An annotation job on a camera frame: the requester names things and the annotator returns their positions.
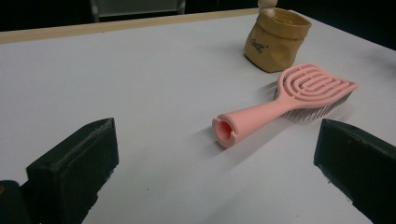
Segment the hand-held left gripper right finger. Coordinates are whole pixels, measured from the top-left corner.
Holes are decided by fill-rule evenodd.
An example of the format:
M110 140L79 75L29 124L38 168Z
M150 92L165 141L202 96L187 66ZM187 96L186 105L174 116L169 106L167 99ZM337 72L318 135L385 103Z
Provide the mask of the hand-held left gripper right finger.
M344 122L324 119L314 164L374 224L396 224L396 147Z

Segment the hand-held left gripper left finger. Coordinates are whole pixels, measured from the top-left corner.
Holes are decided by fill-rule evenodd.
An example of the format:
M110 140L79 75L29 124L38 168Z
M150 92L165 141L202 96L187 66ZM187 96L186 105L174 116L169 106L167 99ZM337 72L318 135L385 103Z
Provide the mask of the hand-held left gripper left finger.
M36 224L81 224L119 164L115 120L72 133L27 168Z

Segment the pink hairbrush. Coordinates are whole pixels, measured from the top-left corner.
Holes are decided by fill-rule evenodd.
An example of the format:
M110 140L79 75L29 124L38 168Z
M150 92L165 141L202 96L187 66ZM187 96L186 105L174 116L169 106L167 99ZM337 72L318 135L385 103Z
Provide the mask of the pink hairbrush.
M292 121L323 117L357 88L357 83L315 64L295 65L279 76L273 101L218 115L212 129L223 147L232 147L279 117Z

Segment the wooden round-headed stick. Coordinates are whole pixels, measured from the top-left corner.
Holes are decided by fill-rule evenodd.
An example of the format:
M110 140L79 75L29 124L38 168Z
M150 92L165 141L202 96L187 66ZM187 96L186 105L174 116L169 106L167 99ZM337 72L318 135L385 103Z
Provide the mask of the wooden round-headed stick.
M259 13L274 17L277 0L258 0Z

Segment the grey metal frame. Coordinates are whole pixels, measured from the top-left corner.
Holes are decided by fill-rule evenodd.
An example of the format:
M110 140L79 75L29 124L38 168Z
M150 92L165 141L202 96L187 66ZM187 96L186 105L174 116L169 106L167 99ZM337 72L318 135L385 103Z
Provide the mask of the grey metal frame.
M95 22L104 19L185 12L186 0L90 0Z

